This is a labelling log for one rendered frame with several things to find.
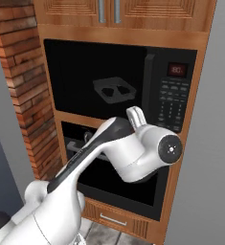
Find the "black built-in microwave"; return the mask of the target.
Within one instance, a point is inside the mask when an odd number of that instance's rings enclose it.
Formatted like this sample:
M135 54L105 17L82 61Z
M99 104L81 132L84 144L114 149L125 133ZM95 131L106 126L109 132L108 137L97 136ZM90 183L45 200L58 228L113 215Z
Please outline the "black built-in microwave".
M149 94L150 124L173 132L182 130L196 50L145 47L155 54Z

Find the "grey tupperware container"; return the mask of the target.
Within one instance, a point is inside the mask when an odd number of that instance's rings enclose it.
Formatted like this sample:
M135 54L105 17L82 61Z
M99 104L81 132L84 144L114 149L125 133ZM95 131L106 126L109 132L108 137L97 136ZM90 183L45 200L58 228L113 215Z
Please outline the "grey tupperware container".
M137 90L133 86L119 77L97 79L93 81L93 85L99 96L109 104L134 100L137 93ZM122 95L118 90L118 85L128 88L129 93ZM114 90L114 95L111 98L106 97L101 91L102 88L112 88Z

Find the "black microwave door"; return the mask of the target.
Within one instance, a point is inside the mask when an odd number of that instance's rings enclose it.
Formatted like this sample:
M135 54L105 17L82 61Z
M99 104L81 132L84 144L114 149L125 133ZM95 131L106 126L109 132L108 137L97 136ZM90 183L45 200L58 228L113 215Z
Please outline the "black microwave door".
M142 108L145 47L46 39L44 49L57 110L106 120ZM113 77L137 90L134 100L109 104L99 96L93 81Z

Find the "wooden drawer front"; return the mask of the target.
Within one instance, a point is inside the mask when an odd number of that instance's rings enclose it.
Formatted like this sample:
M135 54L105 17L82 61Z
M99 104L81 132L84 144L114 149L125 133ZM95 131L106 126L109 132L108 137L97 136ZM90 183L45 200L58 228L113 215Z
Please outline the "wooden drawer front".
M131 212L86 198L82 216L116 230L146 239L148 221Z

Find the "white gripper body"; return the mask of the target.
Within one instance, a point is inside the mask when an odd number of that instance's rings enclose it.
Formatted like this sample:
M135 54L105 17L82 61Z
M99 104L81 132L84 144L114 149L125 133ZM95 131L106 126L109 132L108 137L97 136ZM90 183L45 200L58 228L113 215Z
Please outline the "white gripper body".
M136 132L146 128L146 118L143 110L138 106L132 106L126 109L126 115Z

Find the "wooden cabinet column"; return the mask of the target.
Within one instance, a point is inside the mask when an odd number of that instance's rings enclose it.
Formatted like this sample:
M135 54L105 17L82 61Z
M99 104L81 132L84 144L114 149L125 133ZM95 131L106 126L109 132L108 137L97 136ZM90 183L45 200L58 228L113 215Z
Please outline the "wooden cabinet column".
M37 23L43 54L45 54L43 41L46 38L196 50L197 57L193 68L190 95L187 102L187 112L183 121L183 129L178 134L183 143L183 147L185 148L191 123L192 110L211 28L206 33L115 28L111 26L111 1L112 0L105 0L105 3L108 5L107 14L109 24L107 27L74 27L69 25L51 25ZM61 159L62 163L65 164L68 159L61 123L77 123L96 128L99 127L100 124L103 123L103 121L102 119L85 117L82 115L76 115L56 110L50 75L49 71L47 70L48 65L46 57L44 62L48 76L48 86L50 92L52 93L52 106L55 114L56 130L58 142L60 145ZM133 214L148 221L148 228L145 240L150 243L156 245L164 245L169 223L169 215L182 161L183 155L178 160L175 166L169 168L169 176L167 180L160 221L155 221L153 219L149 219L132 212Z

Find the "black built-in oven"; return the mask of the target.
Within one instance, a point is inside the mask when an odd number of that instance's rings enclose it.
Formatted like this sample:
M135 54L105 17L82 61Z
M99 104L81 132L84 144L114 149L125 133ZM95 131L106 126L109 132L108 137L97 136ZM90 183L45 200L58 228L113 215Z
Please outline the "black built-in oven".
M86 197L160 220L169 168L162 167L143 183L124 182L105 159L96 158L80 175L78 190Z

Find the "wooden cupboard door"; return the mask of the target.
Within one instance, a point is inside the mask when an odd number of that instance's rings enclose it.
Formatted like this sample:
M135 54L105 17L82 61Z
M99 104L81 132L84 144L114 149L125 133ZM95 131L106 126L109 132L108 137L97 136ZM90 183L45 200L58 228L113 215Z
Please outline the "wooden cupboard door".
M212 24L217 0L120 0L121 23L114 23L111 1L111 26L115 28L204 32Z
M100 23L98 0L34 0L38 24L107 27L107 7L104 0L106 22Z

